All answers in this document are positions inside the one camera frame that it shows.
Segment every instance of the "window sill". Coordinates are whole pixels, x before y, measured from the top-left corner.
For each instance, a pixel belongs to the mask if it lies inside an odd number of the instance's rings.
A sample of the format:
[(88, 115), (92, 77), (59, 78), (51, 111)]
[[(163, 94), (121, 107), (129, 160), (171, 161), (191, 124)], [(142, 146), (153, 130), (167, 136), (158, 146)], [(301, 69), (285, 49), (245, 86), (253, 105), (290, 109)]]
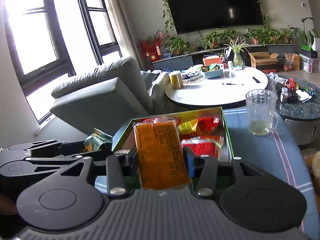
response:
[(49, 126), (49, 124), (52, 122), (52, 120), (55, 119), (55, 115), (50, 115), (41, 125), (39, 130), (35, 133), (35, 137), (38, 137), (41, 135), (41, 133)]

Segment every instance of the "yellow canister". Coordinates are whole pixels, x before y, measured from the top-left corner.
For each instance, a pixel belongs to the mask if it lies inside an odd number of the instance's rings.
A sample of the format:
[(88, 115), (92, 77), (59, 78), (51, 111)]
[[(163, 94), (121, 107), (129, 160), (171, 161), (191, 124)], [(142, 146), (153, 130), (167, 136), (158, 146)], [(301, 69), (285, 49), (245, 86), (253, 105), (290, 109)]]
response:
[(169, 77), (170, 77), (170, 81), (173, 89), (183, 88), (183, 82), (182, 82), (180, 70), (170, 72)]

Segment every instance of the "dark round side table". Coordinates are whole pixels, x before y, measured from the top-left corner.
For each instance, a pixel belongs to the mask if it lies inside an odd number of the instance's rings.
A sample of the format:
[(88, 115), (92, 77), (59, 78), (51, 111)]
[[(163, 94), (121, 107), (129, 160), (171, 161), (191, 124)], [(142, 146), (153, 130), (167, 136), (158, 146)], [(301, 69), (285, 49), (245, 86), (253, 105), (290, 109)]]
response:
[[(279, 77), (291, 78), (289, 75), (279, 75)], [(304, 145), (320, 136), (320, 88), (305, 79), (294, 77), (294, 81), (298, 82), (300, 90), (307, 87), (314, 88), (314, 96), (305, 103), (298, 100), (294, 103), (282, 104), (278, 94), (276, 110), (284, 119), (298, 145)]]

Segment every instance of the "transparent storage box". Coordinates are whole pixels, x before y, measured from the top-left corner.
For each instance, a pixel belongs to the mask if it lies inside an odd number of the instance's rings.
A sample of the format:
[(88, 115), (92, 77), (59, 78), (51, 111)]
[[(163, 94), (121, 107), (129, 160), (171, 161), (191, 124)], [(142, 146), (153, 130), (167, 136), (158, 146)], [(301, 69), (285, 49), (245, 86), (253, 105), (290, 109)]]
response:
[(308, 73), (319, 73), (320, 58), (309, 58), (300, 54), (302, 69)]

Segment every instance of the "green vase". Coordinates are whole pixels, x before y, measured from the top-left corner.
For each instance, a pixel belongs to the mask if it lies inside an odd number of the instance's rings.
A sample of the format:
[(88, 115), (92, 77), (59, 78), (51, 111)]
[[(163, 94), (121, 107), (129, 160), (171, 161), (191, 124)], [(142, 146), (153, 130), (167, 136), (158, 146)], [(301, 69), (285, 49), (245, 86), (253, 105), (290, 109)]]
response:
[(241, 58), (240, 53), (235, 53), (235, 56), (233, 58), (233, 65), (234, 66), (243, 66), (243, 60)]

